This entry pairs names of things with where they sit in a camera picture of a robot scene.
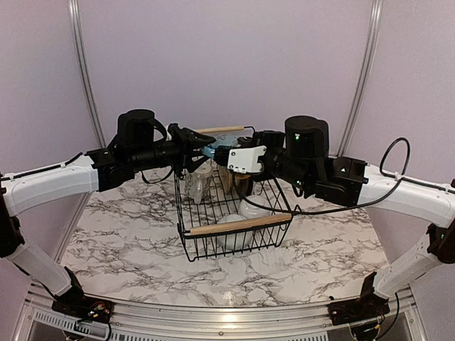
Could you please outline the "patterned mug yellow inside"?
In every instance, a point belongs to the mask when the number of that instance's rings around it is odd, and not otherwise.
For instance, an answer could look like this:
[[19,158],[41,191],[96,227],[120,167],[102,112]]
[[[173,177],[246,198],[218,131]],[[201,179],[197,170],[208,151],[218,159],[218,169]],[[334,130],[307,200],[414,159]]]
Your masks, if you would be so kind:
[[199,205],[208,195],[213,167],[209,162],[200,165],[194,172],[185,174],[185,194]]

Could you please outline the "blue mug yellow inside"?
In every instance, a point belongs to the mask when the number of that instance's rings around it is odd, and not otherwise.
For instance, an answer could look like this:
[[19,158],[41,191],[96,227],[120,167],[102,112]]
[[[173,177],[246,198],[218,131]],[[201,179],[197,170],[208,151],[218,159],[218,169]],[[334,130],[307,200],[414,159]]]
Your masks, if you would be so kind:
[[230,150],[233,148],[238,148],[240,146],[238,142],[239,136],[235,134],[224,133],[215,135],[214,138],[215,142],[204,146],[201,149],[201,153],[204,156],[212,159],[218,165],[227,166]]

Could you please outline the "cream gold rimmed plate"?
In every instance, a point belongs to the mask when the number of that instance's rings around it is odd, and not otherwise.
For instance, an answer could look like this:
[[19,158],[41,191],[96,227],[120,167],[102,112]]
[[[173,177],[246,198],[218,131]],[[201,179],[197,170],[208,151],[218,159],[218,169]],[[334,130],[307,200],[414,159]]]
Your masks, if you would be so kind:
[[252,193],[253,179],[250,175],[232,173],[225,166],[218,166],[218,174],[225,194],[229,194],[232,190],[245,196]]

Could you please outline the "black wire dish rack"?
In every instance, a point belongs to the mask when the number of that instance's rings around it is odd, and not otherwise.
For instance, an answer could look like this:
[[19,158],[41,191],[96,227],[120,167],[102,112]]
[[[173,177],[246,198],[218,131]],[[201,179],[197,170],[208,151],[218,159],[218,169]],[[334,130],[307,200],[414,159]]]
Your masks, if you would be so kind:
[[278,247],[293,220],[291,215],[283,213],[290,209],[290,205],[278,180],[253,181],[252,193],[262,196],[265,207],[271,212],[266,220],[220,231],[216,227],[218,224],[240,217],[242,198],[233,190],[229,194],[223,192],[218,166],[214,161],[209,163],[213,167],[212,180],[208,195],[199,205],[185,194],[185,176],[174,177],[177,230],[188,260],[220,258]]

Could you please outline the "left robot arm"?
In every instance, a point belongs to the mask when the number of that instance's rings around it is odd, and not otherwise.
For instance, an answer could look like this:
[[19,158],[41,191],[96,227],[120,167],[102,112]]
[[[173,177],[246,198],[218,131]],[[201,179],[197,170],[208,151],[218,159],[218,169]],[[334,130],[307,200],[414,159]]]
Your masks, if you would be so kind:
[[72,195],[118,188],[141,171],[169,167],[177,174],[193,172],[200,165],[194,158],[214,140],[177,124],[164,126],[151,110],[133,109],[119,115],[117,133],[106,148],[44,168],[3,175],[1,257],[40,281],[73,315],[85,315],[90,301],[75,275],[21,233],[18,216]]

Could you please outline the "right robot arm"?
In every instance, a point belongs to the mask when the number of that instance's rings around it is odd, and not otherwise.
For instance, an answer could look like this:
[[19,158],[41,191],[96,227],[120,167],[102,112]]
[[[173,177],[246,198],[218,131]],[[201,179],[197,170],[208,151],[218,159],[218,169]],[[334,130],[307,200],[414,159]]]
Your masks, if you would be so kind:
[[367,318],[399,289],[441,264],[454,262],[454,189],[388,173],[382,166],[328,154],[328,123],[309,116],[286,119],[284,132],[263,131],[228,154],[236,173],[265,172],[341,210],[378,207],[429,223],[427,233],[399,259],[364,281],[352,311]]

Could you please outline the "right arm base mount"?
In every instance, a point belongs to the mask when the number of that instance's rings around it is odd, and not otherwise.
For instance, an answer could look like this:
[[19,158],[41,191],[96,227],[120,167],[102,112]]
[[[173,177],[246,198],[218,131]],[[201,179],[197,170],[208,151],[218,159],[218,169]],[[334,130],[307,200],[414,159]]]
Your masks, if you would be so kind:
[[382,298],[354,298],[328,305],[328,314],[333,325],[355,323],[376,318],[390,312],[388,300]]

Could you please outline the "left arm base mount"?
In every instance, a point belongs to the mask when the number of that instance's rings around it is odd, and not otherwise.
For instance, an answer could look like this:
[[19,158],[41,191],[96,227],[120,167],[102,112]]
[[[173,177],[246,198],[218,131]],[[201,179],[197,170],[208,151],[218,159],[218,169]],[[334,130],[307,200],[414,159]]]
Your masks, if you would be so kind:
[[52,310],[78,318],[107,324],[110,321],[114,303],[109,300],[84,296],[73,303],[53,301]]

